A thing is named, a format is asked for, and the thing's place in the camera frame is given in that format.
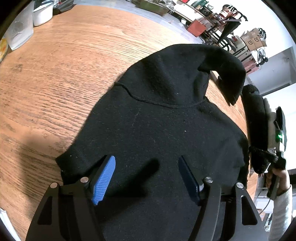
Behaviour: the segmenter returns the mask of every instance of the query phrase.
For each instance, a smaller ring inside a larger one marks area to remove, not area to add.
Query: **wood grain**
[[[76,5],[34,28],[0,65],[0,206],[25,240],[48,185],[62,182],[55,158],[130,65],[187,40],[146,18]],[[247,134],[241,100],[229,107],[214,82],[207,96]]]

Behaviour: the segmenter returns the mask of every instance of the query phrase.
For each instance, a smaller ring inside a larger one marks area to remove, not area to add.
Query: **hood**
[[[171,107],[190,106],[203,100],[211,70],[218,72],[219,88],[234,105],[246,71],[239,59],[217,46],[169,46],[133,64],[115,85],[125,87],[132,97],[141,101]]]

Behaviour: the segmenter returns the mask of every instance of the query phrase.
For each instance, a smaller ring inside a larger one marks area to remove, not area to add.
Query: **blue gripper pad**
[[[103,200],[114,170],[115,157],[111,156],[100,177],[94,185],[94,194],[93,198],[91,199],[94,205],[97,205],[99,201]]]

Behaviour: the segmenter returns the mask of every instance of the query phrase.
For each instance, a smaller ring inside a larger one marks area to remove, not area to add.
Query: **metal screw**
[[[237,183],[237,187],[238,187],[238,188],[243,188],[244,185],[243,185],[242,183]]]
[[[213,179],[211,177],[205,177],[205,181],[207,183],[212,183],[213,182]]]
[[[50,187],[51,187],[51,188],[56,188],[56,187],[57,187],[57,183],[52,183],[52,184],[50,184]]]
[[[87,183],[87,182],[89,181],[89,178],[88,178],[88,177],[82,177],[82,178],[80,179],[80,181],[81,181],[82,183]]]

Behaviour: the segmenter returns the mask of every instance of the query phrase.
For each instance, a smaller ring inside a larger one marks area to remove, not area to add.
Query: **white wall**
[[[267,63],[259,67],[259,70],[248,75],[261,94],[295,83],[294,55],[292,47],[286,49],[269,58]]]
[[[292,55],[293,55],[293,61],[294,61],[294,66],[296,66],[296,43],[292,40]]]
[[[287,169],[296,168],[296,84],[265,96],[272,111],[280,106],[286,118],[287,148],[284,157]]]
[[[213,12],[219,13],[223,5],[229,4],[243,13],[248,22],[242,20],[241,25],[234,31],[235,35],[241,36],[244,31],[253,28],[262,28],[266,32],[266,56],[268,58],[288,49],[294,43],[290,34],[276,14],[261,0],[208,0],[214,7]]]

